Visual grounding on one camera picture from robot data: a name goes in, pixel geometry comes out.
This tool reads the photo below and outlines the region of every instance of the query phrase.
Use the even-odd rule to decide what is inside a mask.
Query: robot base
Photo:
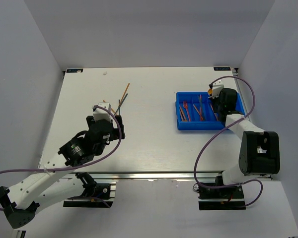
[[[206,183],[208,186],[219,185],[217,177],[215,183]],[[223,189],[209,189],[199,186],[199,210],[245,210],[244,193],[241,186]]]

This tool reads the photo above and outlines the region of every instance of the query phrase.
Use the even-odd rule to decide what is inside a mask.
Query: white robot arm
[[[98,106],[110,111],[109,103]],[[121,116],[115,116],[125,138]],[[53,185],[66,174],[72,173],[76,166],[93,160],[101,155],[110,141],[119,138],[118,129],[113,127],[110,115],[93,107],[93,116],[86,118],[88,131],[81,131],[63,145],[59,152],[43,167],[44,173],[32,174],[23,181],[7,188],[0,187],[0,204],[4,214],[14,229],[28,224],[36,214],[67,198],[92,197],[96,182],[88,173],[77,173],[75,178]],[[49,172],[48,169],[66,169]]]
[[[209,95],[214,112],[218,113],[219,121],[224,126],[244,117],[241,112],[235,110],[237,92],[234,89],[224,88],[221,80],[210,85]],[[253,178],[279,172],[278,134],[264,131],[247,119],[229,129],[242,140],[242,144],[238,164],[222,172],[222,185],[243,183]]]

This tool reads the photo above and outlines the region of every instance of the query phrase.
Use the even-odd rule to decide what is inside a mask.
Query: white wall
[[[253,121],[279,134],[278,178],[298,226],[298,0],[275,2],[241,64],[240,76],[256,93]]]
[[[22,0],[0,0],[0,170],[35,168],[62,72]],[[11,186],[25,173],[0,176]],[[0,238],[12,228],[0,212]]]
[[[62,69],[237,67],[274,0],[25,0]]]

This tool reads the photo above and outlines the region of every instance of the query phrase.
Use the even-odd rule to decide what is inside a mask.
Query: cable
[[[105,112],[107,112],[112,118],[113,120],[115,121],[115,123],[117,124],[117,128],[118,128],[118,131],[119,131],[119,139],[118,139],[118,143],[117,145],[115,146],[115,148],[109,152],[107,155],[101,157],[100,159],[98,160],[95,160],[95,161],[92,161],[90,163],[87,163],[87,164],[84,164],[84,165],[80,165],[80,166],[76,166],[76,167],[68,167],[68,168],[63,168],[63,169],[47,169],[47,171],[49,172],[54,172],[54,171],[69,171],[69,170],[77,170],[77,169],[80,169],[80,168],[84,168],[84,167],[87,167],[87,166],[90,166],[90,165],[94,165],[106,158],[108,158],[109,156],[111,156],[119,147],[120,143],[121,143],[121,140],[122,140],[122,132],[121,132],[121,128],[120,128],[120,125],[119,125],[119,122],[117,121],[117,119],[115,118],[115,116],[107,109],[105,108],[102,108],[100,106],[95,106],[95,108],[99,108],[101,110],[104,110]],[[0,171],[0,175],[1,174],[5,174],[5,173],[13,173],[13,172],[44,172],[44,169],[14,169],[14,170],[2,170]]]
[[[96,197],[100,197],[101,195],[103,195],[103,192],[101,192],[100,194],[98,194]]]
[[[98,201],[104,203],[104,204],[106,205],[106,207],[110,208],[110,206],[108,205],[108,203],[105,202],[103,199],[101,199],[101,198],[99,198],[99,197],[92,197],[91,199],[98,200]]]
[[[195,191],[195,192],[199,192],[199,189],[194,189],[195,185],[197,185],[197,183],[195,183],[195,184],[193,185],[193,187],[192,187],[193,191]]]
[[[231,196],[229,197],[229,199],[225,202],[221,202],[222,205],[229,203],[231,200],[233,199],[233,193],[231,194]]]
[[[227,187],[234,187],[234,186],[241,186],[243,184],[247,184],[249,182],[252,182],[252,181],[256,181],[260,184],[261,188],[260,188],[260,192],[258,194],[258,196],[250,203],[248,204],[245,204],[243,207],[247,207],[249,205],[252,205],[253,203],[255,203],[259,197],[262,195],[262,192],[263,192],[263,183],[258,180],[258,179],[251,179],[251,180],[248,180],[246,182],[243,182],[243,183],[233,183],[233,184],[228,184],[228,185],[222,185],[222,186],[207,186],[205,185],[204,183],[202,182],[199,182],[198,178],[197,178],[197,167],[198,167],[198,162],[200,160],[200,157],[202,155],[202,153],[205,151],[205,149],[207,148],[207,146],[218,136],[220,135],[222,132],[226,131],[227,129],[229,129],[230,127],[232,127],[233,125],[237,124],[237,123],[240,123],[241,121],[243,121],[246,117],[248,117],[254,110],[255,108],[255,93],[254,93],[254,90],[253,88],[250,86],[250,84],[245,80],[245,79],[242,79],[242,78],[239,78],[237,76],[223,76],[223,77],[220,77],[216,80],[214,80],[211,84],[215,83],[216,81],[218,80],[221,80],[223,78],[235,78],[235,79],[238,79],[238,80],[241,80],[243,81],[250,89],[251,93],[252,93],[252,96],[253,96],[253,105],[252,105],[252,108],[250,109],[249,113],[247,113],[245,115],[245,117],[241,118],[241,119],[238,119],[237,121],[231,123],[230,125],[224,127],[222,130],[218,131],[214,136],[211,137],[211,139],[203,146],[203,148],[201,149],[196,161],[195,161],[195,164],[194,164],[194,169],[193,169],[193,176],[194,176],[194,179],[195,181],[197,182],[197,184],[201,187],[204,187],[204,188],[209,188],[209,189],[220,189],[220,188],[227,188]]]

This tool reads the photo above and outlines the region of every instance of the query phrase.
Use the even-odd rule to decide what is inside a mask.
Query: blue tray
[[[200,121],[199,114],[193,107],[194,104],[198,110],[200,109],[200,103],[198,99],[198,96],[200,95],[202,95],[204,121]],[[209,95],[207,92],[178,92],[176,97],[175,109],[177,113],[178,130],[221,130],[224,128],[223,124],[220,121],[217,121],[215,115],[213,114],[212,108],[210,106],[211,101],[208,98]],[[188,122],[181,121],[180,117],[179,105],[181,105],[185,117],[188,120],[186,110],[183,107],[183,101],[187,101],[188,104],[188,111],[191,118],[191,121]],[[242,112],[245,115],[245,111],[239,94],[236,103],[236,110]]]

